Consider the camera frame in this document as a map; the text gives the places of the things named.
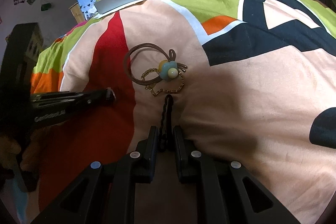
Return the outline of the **left hand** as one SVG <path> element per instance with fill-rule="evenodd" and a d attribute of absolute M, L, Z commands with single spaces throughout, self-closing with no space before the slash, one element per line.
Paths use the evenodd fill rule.
<path fill-rule="evenodd" d="M 42 150 L 39 134 L 34 134 L 23 146 L 7 136 L 1 136 L 1 178 L 15 178 L 22 192 L 36 191 Z"/>

